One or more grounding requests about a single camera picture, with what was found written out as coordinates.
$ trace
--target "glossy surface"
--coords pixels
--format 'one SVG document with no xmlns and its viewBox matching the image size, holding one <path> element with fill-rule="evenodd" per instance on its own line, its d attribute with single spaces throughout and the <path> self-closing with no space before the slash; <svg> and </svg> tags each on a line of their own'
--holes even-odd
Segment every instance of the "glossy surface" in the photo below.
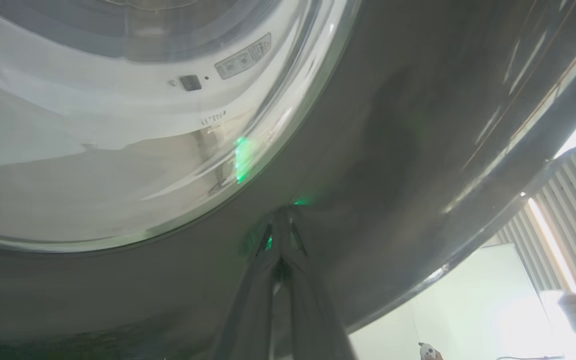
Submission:
<svg viewBox="0 0 576 360">
<path fill-rule="evenodd" d="M 575 128 L 576 1 L 367 1 L 313 112 L 231 202 L 143 246 L 0 252 L 0 343 L 19 340 L 0 349 L 204 358 L 254 224 L 302 198 L 303 241 L 356 330 L 487 240 Z"/>
<path fill-rule="evenodd" d="M 303 120 L 356 4 L 0 1 L 0 248 L 116 248 L 230 198 Z"/>
<path fill-rule="evenodd" d="M 278 304 L 280 297 L 276 296 L 283 290 L 289 294 L 293 358 L 356 360 L 346 330 L 312 261 L 311 249 L 298 232 L 300 223 L 298 207 L 282 207 L 270 215 L 214 338 L 209 359 L 273 358 L 274 328 L 277 328 L 273 312 L 286 309 Z"/>
</svg>

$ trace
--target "white wall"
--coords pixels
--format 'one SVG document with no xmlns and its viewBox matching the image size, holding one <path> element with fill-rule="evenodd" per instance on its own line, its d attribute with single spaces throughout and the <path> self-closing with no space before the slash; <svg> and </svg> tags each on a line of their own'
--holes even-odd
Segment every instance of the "white wall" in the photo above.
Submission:
<svg viewBox="0 0 576 360">
<path fill-rule="evenodd" d="M 560 354 L 512 244 L 482 248 L 405 305 L 350 335 L 361 360 L 417 360 L 418 342 L 444 360 Z"/>
<path fill-rule="evenodd" d="M 501 241 L 500 237 L 497 236 L 497 234 L 492 235 L 492 237 L 490 237 L 490 239 L 488 239 L 486 241 L 486 243 L 484 243 L 482 246 L 486 247 L 486 246 L 496 246 L 496 245 L 501 245 L 503 244 L 503 241 Z"/>
</svg>

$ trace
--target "green light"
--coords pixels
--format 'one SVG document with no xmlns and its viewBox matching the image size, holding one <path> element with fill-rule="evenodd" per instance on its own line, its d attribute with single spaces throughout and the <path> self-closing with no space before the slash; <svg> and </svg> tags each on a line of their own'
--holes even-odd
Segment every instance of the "green light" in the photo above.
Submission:
<svg viewBox="0 0 576 360">
<path fill-rule="evenodd" d="M 263 251 L 269 251 L 270 248 L 273 247 L 273 237 L 270 236 L 268 237 L 268 241 L 265 243 L 265 249 L 263 249 Z"/>
<path fill-rule="evenodd" d="M 235 141 L 237 148 L 235 149 L 235 178 L 237 184 L 241 184 L 246 180 L 250 170 L 250 165 L 253 157 L 252 143 L 246 137 L 240 137 Z"/>
<path fill-rule="evenodd" d="M 298 198 L 297 200 L 295 200 L 293 202 L 294 205 L 297 205 L 298 207 L 305 207 L 306 205 L 311 203 L 311 199 L 306 198 L 305 196 L 301 196 L 300 198 Z"/>
</svg>

